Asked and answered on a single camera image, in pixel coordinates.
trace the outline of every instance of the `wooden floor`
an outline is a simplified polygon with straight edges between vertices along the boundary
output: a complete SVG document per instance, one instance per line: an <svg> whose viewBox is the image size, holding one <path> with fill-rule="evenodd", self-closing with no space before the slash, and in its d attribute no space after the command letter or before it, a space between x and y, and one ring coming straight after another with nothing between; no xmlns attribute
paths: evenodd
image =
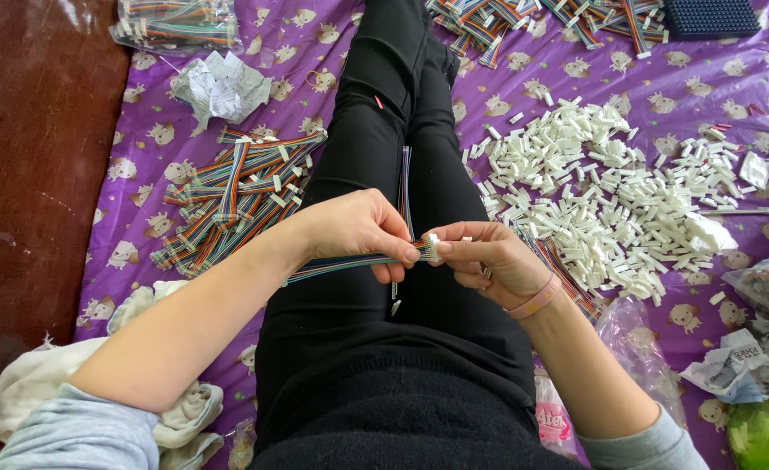
<svg viewBox="0 0 769 470"><path fill-rule="evenodd" d="M112 1L0 0L0 372L70 340L129 52Z"/></svg>

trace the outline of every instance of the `purple bedsheet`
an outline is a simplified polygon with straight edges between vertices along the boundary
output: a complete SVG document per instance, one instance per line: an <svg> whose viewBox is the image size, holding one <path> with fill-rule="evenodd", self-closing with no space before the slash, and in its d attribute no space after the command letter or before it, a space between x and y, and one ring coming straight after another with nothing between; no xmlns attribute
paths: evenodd
<svg viewBox="0 0 769 470"><path fill-rule="evenodd" d="M605 48L588 51L576 37L562 36L557 19L543 10L531 32L507 34L497 70L478 65L476 51L468 54L471 60L463 60L453 89L461 145L483 140L488 124L504 134L542 114L544 102L527 94L541 84L554 99L580 95L583 103L615 104L627 113L629 123L639 127L632 144L646 155L668 151L675 140L698 138L702 124L718 122L733 125L729 140L769 155L769 2L755 0L754 4L762 8L759 14L765 27L757 36L658 45L644 60L632 59L626 37L608 33L597 34ZM236 127L282 139L325 127L334 107L333 78L341 70L363 5L334 0L241 0L236 11L247 47L242 59L276 82L268 104ZM436 32L446 42L453 38L441 29ZM189 60L167 58L176 68ZM219 119L212 119L207 131L192 135L196 121L191 108L169 94L176 73L157 55L133 56L110 170L98 198L75 340L104 336L113 309L138 286L179 279L175 270L161 272L148 257L160 249L161 236L171 235L182 224L177 208L163 204L161 196L170 182L184 182L187 165L208 165L225 147L216 143L224 124ZM750 104L766 114L749 115ZM525 119L509 124L519 111ZM470 161L469 166L475 181L488 173L485 157ZM769 206L769 188L749 195L742 204L761 206ZM737 328L741 310L752 315L752 309L720 277L769 255L769 217L725 218L724 224L738 240L739 251L718 258L713 269L687 278L680 272L663 275L669 293L660 308L649 309L651 330L659 335L675 370L702 359L721 336ZM729 301L711 305L709 297L722 290L729 293ZM668 321L678 305L692 305L698 311L700 325L693 332ZM202 374L201 379L225 392L225 410L209 431L225 433L256 415L256 378L237 358L257 343L261 323L262 312ZM713 470L732 468L724 407L685 380L682 385L679 390L698 450ZM225 447L207 467L226 467L226 461Z"/></svg>

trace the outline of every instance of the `pink label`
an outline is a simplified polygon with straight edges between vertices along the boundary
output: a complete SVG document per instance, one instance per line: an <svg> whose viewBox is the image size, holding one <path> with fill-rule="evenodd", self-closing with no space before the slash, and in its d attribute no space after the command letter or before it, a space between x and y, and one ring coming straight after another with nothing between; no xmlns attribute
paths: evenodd
<svg viewBox="0 0 769 470"><path fill-rule="evenodd" d="M545 441L567 441L570 426L564 421L563 406L558 403L539 401L536 404L538 437Z"/></svg>

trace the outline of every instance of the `black pants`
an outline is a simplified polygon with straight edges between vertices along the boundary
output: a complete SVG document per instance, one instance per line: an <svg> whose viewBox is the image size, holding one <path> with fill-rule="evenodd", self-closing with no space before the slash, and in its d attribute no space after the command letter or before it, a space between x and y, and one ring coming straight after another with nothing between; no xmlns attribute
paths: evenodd
<svg viewBox="0 0 769 470"><path fill-rule="evenodd" d="M453 222L487 220L454 132L444 70L455 71L456 59L429 33L430 22L421 0L367 0L304 207L373 187L395 205L402 147L408 144L417 236ZM391 317L390 284L377 282L369 267L329 272L278 290L268 301L257 343L257 433L295 374L330 356L399 336L454 350L535 400L529 338L500 307L456 283L447 266L417 263L399 284L398 299L402 303Z"/></svg>

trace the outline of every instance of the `black sweater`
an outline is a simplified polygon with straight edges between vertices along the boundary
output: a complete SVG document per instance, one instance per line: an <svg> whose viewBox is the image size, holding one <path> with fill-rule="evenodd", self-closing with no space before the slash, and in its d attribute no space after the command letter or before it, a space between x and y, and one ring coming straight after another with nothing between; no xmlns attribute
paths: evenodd
<svg viewBox="0 0 769 470"><path fill-rule="evenodd" d="M541 446L530 411L442 363L388 356L337 373L265 426L249 468L585 468Z"/></svg>

